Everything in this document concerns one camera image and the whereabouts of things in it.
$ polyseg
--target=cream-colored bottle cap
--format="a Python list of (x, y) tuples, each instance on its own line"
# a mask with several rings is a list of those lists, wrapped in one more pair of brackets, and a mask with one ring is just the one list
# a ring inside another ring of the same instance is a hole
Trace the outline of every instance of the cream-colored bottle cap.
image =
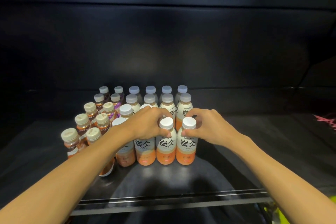
[(105, 124), (106, 122), (109, 122), (109, 116), (106, 113), (100, 113), (96, 117), (98, 124)]
[(101, 93), (98, 93), (98, 94), (94, 95), (93, 98), (96, 102), (103, 102), (104, 101), (104, 95), (101, 94)]
[(163, 94), (171, 93), (171, 86), (168, 86), (168, 85), (162, 86), (162, 93)]
[(129, 94), (126, 96), (126, 103), (134, 104), (135, 102), (138, 102), (138, 97), (136, 94)]
[(124, 88), (122, 86), (116, 86), (114, 88), (114, 92), (118, 93), (118, 94), (123, 93), (124, 92)]
[(102, 93), (102, 94), (106, 94), (109, 92), (109, 88), (106, 87), (106, 86), (102, 86), (99, 88), (99, 92)]
[(140, 106), (140, 109), (145, 108), (146, 106), (152, 107), (152, 105), (150, 105), (150, 104), (144, 104), (144, 105)]
[(155, 102), (155, 96), (153, 94), (146, 94), (144, 97), (144, 101), (148, 104)]
[(180, 101), (190, 102), (191, 101), (191, 95), (189, 93), (182, 93), (181, 97), (180, 97)]
[(146, 87), (146, 93), (147, 94), (155, 94), (156, 88), (154, 86), (147, 86)]
[(112, 126), (120, 125), (125, 121), (127, 121), (127, 119), (123, 117), (116, 118), (114, 121), (112, 121)]
[(74, 128), (67, 128), (61, 133), (61, 138), (66, 143), (73, 142), (78, 137), (77, 130)]
[(103, 109), (105, 112), (112, 112), (114, 111), (114, 104), (112, 102), (107, 102), (103, 104)]
[(93, 102), (86, 103), (84, 105), (84, 110), (86, 112), (94, 112), (96, 110), (96, 104)]
[(99, 128), (90, 128), (86, 131), (86, 138), (89, 141), (96, 141), (99, 137), (102, 136)]
[(129, 87), (129, 94), (138, 94), (140, 92), (140, 88), (138, 86)]
[(174, 127), (174, 120), (171, 117), (164, 117), (160, 120), (160, 128), (172, 129)]
[(185, 117), (182, 120), (182, 127), (184, 129), (194, 129), (196, 128), (196, 120), (192, 117)]
[(81, 113), (75, 117), (75, 122), (77, 125), (85, 125), (89, 122), (89, 117), (86, 113)]
[(121, 115), (130, 115), (131, 113), (133, 113), (133, 109), (132, 109), (132, 106), (129, 105), (129, 104), (125, 104), (125, 105), (122, 105), (120, 108), (119, 108), (119, 112)]
[(174, 101), (174, 97), (172, 94), (163, 94), (162, 95), (162, 102), (171, 103)]
[(187, 93), (188, 92), (188, 87), (185, 86), (185, 85), (180, 85), (180, 86), (178, 86), (177, 91), (179, 93)]
[(120, 100), (120, 95), (118, 93), (114, 93), (111, 95), (112, 102), (118, 102)]

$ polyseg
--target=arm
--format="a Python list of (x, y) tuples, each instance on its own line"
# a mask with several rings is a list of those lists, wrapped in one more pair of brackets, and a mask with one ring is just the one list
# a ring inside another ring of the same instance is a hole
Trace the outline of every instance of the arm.
[(93, 145), (60, 166), (11, 201), (0, 211), (1, 223), (48, 223), (66, 221), (91, 183), (108, 161), (129, 141), (157, 135), (170, 137), (158, 127), (164, 108), (146, 107), (123, 124), (114, 126)]
[(262, 151), (249, 137), (235, 130), (216, 110), (194, 108), (198, 128), (184, 130), (222, 145), (237, 154), (261, 181), (291, 224), (330, 224), (336, 220), (336, 205), (298, 175)]

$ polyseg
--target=person's right hand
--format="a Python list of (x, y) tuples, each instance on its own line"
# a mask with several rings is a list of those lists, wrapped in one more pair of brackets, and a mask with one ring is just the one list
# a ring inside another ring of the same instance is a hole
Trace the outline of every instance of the person's right hand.
[(242, 141), (251, 140), (239, 133), (214, 109), (204, 110), (199, 108), (191, 109), (186, 117), (197, 115), (196, 129), (184, 129), (182, 136), (200, 137), (209, 143), (225, 146), (229, 149)]

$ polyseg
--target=hand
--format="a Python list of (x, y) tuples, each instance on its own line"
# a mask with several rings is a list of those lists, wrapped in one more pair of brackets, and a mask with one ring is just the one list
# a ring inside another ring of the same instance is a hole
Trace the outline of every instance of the hand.
[(186, 117), (197, 115), (196, 129), (185, 129), (182, 136), (200, 137), (209, 143), (225, 146), (232, 150), (233, 146), (242, 141), (250, 140), (247, 136), (239, 133), (214, 109), (204, 110), (199, 108), (191, 109)]
[(171, 113), (165, 108), (146, 106), (122, 125), (126, 127), (125, 129), (133, 130), (134, 139), (149, 139), (155, 136), (171, 137), (168, 130), (158, 126), (158, 120), (163, 116), (172, 118)]

